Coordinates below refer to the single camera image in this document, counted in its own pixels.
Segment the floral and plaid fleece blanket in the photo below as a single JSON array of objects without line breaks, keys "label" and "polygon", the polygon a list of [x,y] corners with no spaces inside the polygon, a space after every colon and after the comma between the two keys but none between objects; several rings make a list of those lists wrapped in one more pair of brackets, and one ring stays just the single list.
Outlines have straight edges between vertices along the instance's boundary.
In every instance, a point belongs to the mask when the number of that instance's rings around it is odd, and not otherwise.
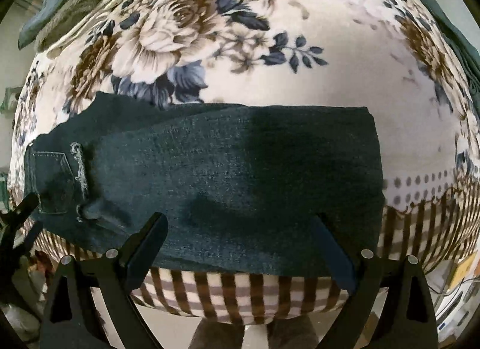
[{"label": "floral and plaid fleece blanket", "polygon": [[14,202],[28,145],[100,91],[161,108],[365,106],[383,166],[379,255],[430,272],[477,249],[479,94],[421,0],[101,0],[36,51],[15,114]]}]

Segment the dark green cloth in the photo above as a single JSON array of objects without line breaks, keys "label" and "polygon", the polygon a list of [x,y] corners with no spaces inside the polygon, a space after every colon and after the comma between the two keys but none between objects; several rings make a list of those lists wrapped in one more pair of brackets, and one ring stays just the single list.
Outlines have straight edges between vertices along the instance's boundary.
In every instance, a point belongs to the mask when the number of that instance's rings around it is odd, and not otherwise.
[{"label": "dark green cloth", "polygon": [[453,49],[467,75],[472,97],[479,94],[479,52],[445,15],[436,0],[421,0],[439,25],[442,37]]}]

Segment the white appliance with yellow label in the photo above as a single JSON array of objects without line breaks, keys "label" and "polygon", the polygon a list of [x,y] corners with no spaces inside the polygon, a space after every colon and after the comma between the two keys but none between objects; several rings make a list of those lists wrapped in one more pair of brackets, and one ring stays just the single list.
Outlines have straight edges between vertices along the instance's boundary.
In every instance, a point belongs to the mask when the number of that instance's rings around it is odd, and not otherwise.
[{"label": "white appliance with yellow label", "polygon": [[479,250],[440,263],[426,275],[435,310],[439,348],[452,348],[479,320]]}]

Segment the dark blue denim pants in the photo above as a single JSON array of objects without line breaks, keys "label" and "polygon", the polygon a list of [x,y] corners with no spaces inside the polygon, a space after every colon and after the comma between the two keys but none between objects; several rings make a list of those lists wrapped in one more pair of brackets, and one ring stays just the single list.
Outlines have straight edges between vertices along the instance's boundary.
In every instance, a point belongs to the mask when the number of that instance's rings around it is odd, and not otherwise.
[{"label": "dark blue denim pants", "polygon": [[33,217],[78,247],[119,247],[168,219],[155,265],[326,276],[321,220],[348,253],[374,249],[383,168],[366,108],[174,105],[98,94],[24,154]]}]

